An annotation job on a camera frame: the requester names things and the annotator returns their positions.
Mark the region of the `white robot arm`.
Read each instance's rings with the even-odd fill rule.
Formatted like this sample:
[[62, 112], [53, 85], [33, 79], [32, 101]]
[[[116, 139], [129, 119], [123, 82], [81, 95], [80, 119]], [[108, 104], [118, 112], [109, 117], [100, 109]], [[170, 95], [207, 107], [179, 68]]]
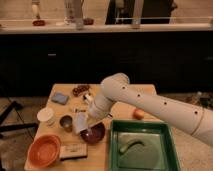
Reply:
[[135, 90], [126, 74], [117, 73], [102, 80], [89, 114], [103, 120], [116, 102], [142, 109], [213, 147], [213, 111], [209, 109]]

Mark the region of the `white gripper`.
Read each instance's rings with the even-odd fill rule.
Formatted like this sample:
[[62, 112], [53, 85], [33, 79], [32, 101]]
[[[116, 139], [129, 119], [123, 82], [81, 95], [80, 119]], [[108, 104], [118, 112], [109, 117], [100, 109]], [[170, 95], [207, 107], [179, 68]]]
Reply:
[[98, 93], [89, 105], [89, 116], [94, 119], [104, 119], [111, 112], [114, 101], [105, 97], [102, 93]]

